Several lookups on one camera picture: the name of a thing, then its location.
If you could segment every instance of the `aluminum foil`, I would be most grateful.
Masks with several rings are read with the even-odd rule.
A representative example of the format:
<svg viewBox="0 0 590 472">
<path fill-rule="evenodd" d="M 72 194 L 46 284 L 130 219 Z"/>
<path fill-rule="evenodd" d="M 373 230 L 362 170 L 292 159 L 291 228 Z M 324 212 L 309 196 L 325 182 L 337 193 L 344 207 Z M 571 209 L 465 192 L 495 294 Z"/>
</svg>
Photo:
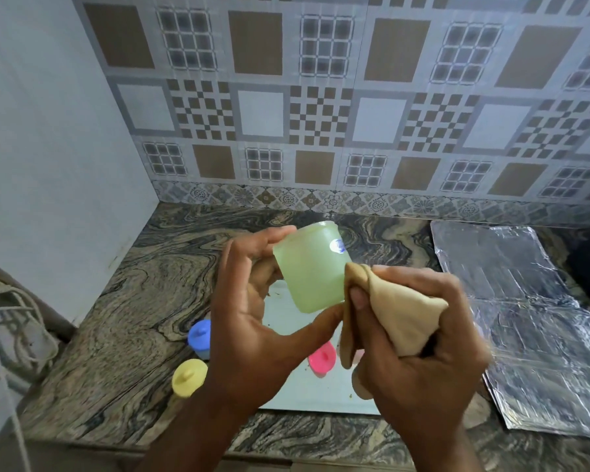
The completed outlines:
<svg viewBox="0 0 590 472">
<path fill-rule="evenodd" d="M 590 312 L 530 227 L 431 222 L 442 269 L 459 277 L 491 342 L 485 373 L 507 428 L 590 437 Z"/>
</svg>

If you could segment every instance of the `kitchen counter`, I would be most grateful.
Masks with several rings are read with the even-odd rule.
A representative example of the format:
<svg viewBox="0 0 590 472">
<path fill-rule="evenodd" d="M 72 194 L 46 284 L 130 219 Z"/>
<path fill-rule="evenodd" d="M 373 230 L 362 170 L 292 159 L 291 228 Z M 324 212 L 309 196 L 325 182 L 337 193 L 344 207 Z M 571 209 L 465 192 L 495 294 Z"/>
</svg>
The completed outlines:
<svg viewBox="0 0 590 472">
<path fill-rule="evenodd" d="M 311 211 L 160 204 L 21 417 L 25 437 L 144 451 L 181 401 L 175 367 L 193 356 L 190 326 L 204 317 L 228 238 L 268 226 L 333 220 L 353 261 L 440 269 L 428 221 Z M 553 262 L 585 232 L 538 228 Z M 590 301 L 564 273 L 573 295 Z M 492 404 L 469 431 L 488 471 L 590 471 L 590 439 L 506 431 Z M 229 453 L 271 459 L 409 466 L 406 447 L 379 417 L 260 411 Z"/>
</svg>

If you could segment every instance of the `left hand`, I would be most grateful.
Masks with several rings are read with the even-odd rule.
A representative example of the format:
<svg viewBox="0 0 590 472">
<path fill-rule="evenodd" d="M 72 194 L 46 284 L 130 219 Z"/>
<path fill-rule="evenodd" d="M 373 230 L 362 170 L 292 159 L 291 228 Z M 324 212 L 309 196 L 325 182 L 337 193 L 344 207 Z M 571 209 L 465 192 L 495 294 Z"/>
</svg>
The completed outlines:
<svg viewBox="0 0 590 472">
<path fill-rule="evenodd" d="M 210 363 L 203 388 L 244 419 L 273 398 L 291 371 L 332 338 L 342 319 L 343 305 L 338 304 L 290 335 L 262 325 L 268 287 L 282 278 L 273 245 L 295 230 L 268 228 L 230 240 L 223 250 L 212 294 Z"/>
</svg>

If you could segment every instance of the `beige cloth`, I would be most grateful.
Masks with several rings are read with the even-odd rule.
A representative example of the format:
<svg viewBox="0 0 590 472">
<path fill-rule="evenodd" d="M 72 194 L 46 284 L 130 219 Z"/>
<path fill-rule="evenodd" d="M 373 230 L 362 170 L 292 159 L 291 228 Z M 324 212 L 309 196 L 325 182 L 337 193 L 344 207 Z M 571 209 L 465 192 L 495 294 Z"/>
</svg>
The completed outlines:
<svg viewBox="0 0 590 472">
<path fill-rule="evenodd" d="M 353 285 L 369 293 L 372 310 L 400 357 L 416 356 L 422 351 L 428 338 L 439 327 L 442 311 L 448 308 L 448 302 L 441 298 L 431 298 L 409 287 L 378 278 L 367 265 L 347 263 L 344 285 L 345 306 L 339 357 L 346 369 L 352 367 L 356 350 L 363 347 L 349 294 Z M 359 380 L 357 369 L 352 373 L 354 392 L 363 399 L 371 399 L 371 394 Z"/>
</svg>

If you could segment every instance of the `green plastic cup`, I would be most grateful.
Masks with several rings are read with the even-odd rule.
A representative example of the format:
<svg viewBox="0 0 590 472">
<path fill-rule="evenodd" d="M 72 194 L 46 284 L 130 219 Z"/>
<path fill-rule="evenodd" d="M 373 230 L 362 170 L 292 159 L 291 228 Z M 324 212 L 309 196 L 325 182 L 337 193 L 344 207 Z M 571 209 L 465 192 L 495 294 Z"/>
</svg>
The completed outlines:
<svg viewBox="0 0 590 472">
<path fill-rule="evenodd" d="M 300 228 L 276 244 L 273 254 L 302 313 L 314 313 L 345 299 L 345 264 L 352 260 L 336 223 L 317 222 Z"/>
</svg>

